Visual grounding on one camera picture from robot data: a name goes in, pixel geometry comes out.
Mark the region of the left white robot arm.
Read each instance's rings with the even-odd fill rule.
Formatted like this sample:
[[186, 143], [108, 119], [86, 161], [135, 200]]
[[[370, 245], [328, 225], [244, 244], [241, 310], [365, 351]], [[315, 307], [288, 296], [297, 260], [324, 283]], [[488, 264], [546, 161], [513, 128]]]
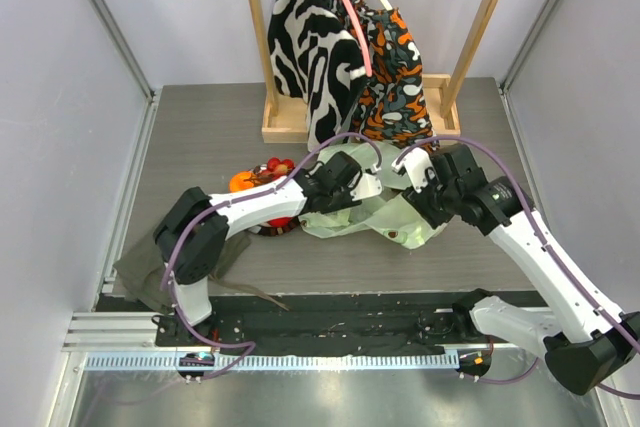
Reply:
[[313, 170], [224, 195], [186, 190], [153, 232], [166, 271], [161, 281], [182, 314], [179, 335], [205, 344], [213, 332], [207, 277], [231, 237], [279, 218], [331, 213], [359, 203], [354, 190], [364, 177], [356, 160], [338, 152]]

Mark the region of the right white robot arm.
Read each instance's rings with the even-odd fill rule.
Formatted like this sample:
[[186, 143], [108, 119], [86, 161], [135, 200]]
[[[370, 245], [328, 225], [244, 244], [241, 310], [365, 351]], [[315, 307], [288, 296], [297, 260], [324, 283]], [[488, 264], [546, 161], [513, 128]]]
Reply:
[[468, 139], [433, 153], [415, 144], [392, 168], [409, 178], [403, 197], [431, 227], [458, 217], [476, 228], [516, 263], [551, 311], [536, 314], [476, 289], [453, 305], [457, 338], [510, 342], [576, 395], [602, 386], [638, 354], [638, 313], [624, 312], [581, 271], [496, 154]]

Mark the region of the avocado print plastic bag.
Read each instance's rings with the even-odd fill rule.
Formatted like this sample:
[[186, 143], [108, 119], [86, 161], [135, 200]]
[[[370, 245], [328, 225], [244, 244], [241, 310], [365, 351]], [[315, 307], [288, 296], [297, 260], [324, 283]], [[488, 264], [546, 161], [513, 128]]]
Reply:
[[401, 192], [411, 186], [410, 180], [391, 169], [391, 163], [401, 149], [383, 142], [376, 146], [382, 155], [382, 167], [378, 173], [380, 193], [362, 200], [355, 207], [327, 214], [302, 215], [300, 222], [306, 233], [329, 239], [371, 230], [405, 249], [413, 250], [444, 231], [445, 225], [431, 227], [402, 197]]

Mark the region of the orange fake fruit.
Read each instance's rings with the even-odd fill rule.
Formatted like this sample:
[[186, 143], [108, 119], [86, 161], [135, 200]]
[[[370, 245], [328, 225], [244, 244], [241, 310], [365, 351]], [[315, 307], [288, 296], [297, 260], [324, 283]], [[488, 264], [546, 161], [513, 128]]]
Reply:
[[249, 190], [256, 186], [256, 178], [252, 171], [238, 172], [231, 177], [228, 186], [231, 193]]

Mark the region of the red fake apple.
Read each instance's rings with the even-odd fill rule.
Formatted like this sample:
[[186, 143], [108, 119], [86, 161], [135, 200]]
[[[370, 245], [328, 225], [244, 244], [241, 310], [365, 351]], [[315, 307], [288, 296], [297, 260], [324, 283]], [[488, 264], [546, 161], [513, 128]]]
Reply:
[[268, 224], [271, 227], [281, 228], [281, 227], [284, 227], [284, 226], [288, 225], [291, 221], [292, 221], [291, 217], [281, 217], [281, 218], [276, 218], [276, 219], [269, 220]]

